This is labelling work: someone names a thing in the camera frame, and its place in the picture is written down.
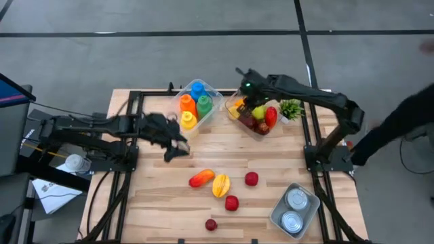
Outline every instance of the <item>orange cup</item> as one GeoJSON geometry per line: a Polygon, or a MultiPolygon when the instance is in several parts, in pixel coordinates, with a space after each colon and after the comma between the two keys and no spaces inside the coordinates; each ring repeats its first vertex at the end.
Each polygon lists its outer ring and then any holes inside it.
{"type": "Polygon", "coordinates": [[[184,111],[188,111],[197,118],[196,103],[190,95],[188,94],[182,95],[179,105],[181,108],[181,113],[184,111]]]}

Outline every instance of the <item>green plant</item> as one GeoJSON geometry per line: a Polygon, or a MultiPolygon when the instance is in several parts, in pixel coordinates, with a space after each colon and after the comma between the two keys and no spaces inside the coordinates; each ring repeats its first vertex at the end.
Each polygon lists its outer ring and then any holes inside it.
{"type": "Polygon", "coordinates": [[[300,107],[300,100],[282,100],[280,102],[280,113],[287,119],[295,120],[301,115],[303,108],[300,107]]]}

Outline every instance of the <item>monitor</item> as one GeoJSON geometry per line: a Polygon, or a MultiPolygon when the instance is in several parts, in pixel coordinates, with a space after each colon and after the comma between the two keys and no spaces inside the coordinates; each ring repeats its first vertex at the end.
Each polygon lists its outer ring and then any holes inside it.
{"type": "Polygon", "coordinates": [[[0,73],[0,108],[33,102],[36,97],[0,73]]]}

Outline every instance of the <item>screen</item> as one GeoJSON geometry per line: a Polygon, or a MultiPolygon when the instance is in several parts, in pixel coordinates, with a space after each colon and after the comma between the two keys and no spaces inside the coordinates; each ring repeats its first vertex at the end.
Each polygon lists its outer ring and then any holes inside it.
{"type": "Polygon", "coordinates": [[[30,102],[29,98],[14,87],[0,80],[0,105],[30,102]]]}

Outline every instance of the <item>green apple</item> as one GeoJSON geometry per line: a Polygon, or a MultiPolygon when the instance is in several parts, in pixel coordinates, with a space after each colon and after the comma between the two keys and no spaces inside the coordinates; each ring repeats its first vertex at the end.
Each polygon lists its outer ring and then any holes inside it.
{"type": "Polygon", "coordinates": [[[255,117],[255,119],[260,120],[260,119],[264,119],[265,117],[265,106],[257,106],[253,111],[252,111],[252,115],[253,117],[255,117]]]}

